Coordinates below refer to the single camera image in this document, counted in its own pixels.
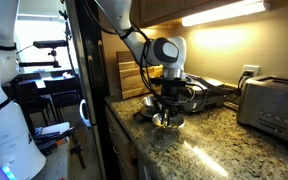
white wall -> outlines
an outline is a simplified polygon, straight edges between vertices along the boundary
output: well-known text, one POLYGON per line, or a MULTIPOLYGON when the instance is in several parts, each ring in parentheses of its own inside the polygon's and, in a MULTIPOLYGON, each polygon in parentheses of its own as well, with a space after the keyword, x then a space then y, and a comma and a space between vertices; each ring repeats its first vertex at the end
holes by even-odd
POLYGON ((244 64, 288 77, 288 1, 271 11, 175 30, 187 40, 185 71, 237 84, 244 64))

cable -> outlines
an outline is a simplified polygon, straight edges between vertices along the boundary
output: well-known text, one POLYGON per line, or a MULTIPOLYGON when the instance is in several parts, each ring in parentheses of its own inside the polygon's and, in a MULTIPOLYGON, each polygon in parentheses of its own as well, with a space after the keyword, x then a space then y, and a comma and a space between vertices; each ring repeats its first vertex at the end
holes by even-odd
POLYGON ((146 40, 145 43, 144 43, 144 46, 143 46, 143 50, 142 50, 142 54, 141 54, 141 57, 140 57, 140 75, 141 75, 141 78, 142 78, 142 81, 144 83, 144 85, 146 86, 146 88, 152 93, 154 94, 154 96, 157 94, 156 91, 152 88, 152 85, 151 85, 151 82, 149 80, 149 73, 148 73, 148 62, 147 62, 147 54, 149 52, 149 46, 150 46, 150 40, 146 40), (143 70, 143 60, 145 60, 145 65, 146 65, 146 73, 147 73, 147 78, 145 77, 144 75, 144 70, 143 70))
POLYGON ((228 96, 226 96, 225 98, 227 98, 228 101, 235 101, 239 96, 241 96, 245 81, 251 78, 252 76, 253 71, 244 71, 238 80, 236 91, 233 91, 232 93, 228 94, 228 96))
POLYGON ((145 41, 151 41, 151 39, 148 38, 146 36, 146 34, 132 20, 130 20, 130 21, 131 21, 132 26, 135 27, 134 30, 136 32, 140 33, 143 36, 143 38, 145 39, 145 41))
POLYGON ((98 28, 100 28, 103 32, 107 33, 107 34, 117 34, 116 32, 111 32, 107 29, 105 29, 101 23, 97 20, 97 18, 95 17, 93 11, 91 10, 90 5, 88 4, 87 0, 82 0, 82 3, 84 4, 84 10, 86 12, 87 17, 92 21, 92 23, 97 26, 98 28))
POLYGON ((195 110, 197 110, 199 107, 201 107, 201 105, 203 105, 204 104, 204 101, 205 101, 205 99, 206 99, 206 95, 207 95, 207 93, 205 92, 205 90, 203 89, 203 87, 201 87, 200 85, 197 85, 197 84, 192 84, 193 86, 197 86, 197 87, 199 87, 200 89, 201 89, 201 91, 202 91, 202 100, 201 100, 201 102, 195 107, 195 108, 193 108, 193 109, 191 109, 191 110, 184 110, 184 111, 179 111, 179 113, 191 113, 191 112, 194 112, 195 110))
POLYGON ((195 91, 194 91, 194 89, 191 88, 191 87, 186 87, 186 89, 187 89, 187 91, 188 91, 190 94, 192 94, 191 97, 186 100, 186 102, 190 102, 190 101, 192 101, 192 100, 194 99, 194 97, 195 97, 195 91))
POLYGON ((24 49, 21 49, 21 50, 18 51, 16 54, 19 54, 19 53, 21 53, 22 51, 24 51, 25 49, 30 48, 30 47, 32 47, 32 46, 33 46, 33 44, 31 44, 31 45, 25 47, 24 49))

wooden cutting board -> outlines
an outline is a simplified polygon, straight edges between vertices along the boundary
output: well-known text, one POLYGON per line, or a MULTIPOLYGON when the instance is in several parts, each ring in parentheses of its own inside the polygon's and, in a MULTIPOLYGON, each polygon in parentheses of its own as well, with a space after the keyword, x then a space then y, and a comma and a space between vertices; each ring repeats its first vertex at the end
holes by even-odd
MULTIPOLYGON (((130 51, 116 52, 123 99, 148 93, 140 76, 139 66, 130 51)), ((162 75, 162 66, 148 68, 150 77, 162 75)))

toaster slot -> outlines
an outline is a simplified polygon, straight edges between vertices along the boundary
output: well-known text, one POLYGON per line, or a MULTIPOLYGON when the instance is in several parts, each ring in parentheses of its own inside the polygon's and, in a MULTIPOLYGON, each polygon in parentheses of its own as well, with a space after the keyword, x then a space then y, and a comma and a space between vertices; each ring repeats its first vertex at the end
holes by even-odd
POLYGON ((270 79, 265 79, 264 82, 269 82, 269 83, 275 83, 275 84, 278 84, 278 85, 288 86, 288 79, 270 78, 270 79))
POLYGON ((276 124, 267 122, 267 121, 262 120, 262 119, 258 119, 257 125, 259 128, 261 128, 265 131, 272 132, 272 133, 278 133, 280 135, 284 135, 284 130, 286 130, 285 127, 278 126, 276 124))

white robot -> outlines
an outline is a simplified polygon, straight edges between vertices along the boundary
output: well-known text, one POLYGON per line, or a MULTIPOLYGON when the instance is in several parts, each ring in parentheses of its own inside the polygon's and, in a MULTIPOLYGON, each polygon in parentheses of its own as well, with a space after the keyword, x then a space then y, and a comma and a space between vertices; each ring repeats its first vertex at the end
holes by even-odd
POLYGON ((31 179, 46 158, 31 139, 18 104, 8 100, 1 85, 16 76, 14 25, 18 0, 0 0, 0 179, 31 179))

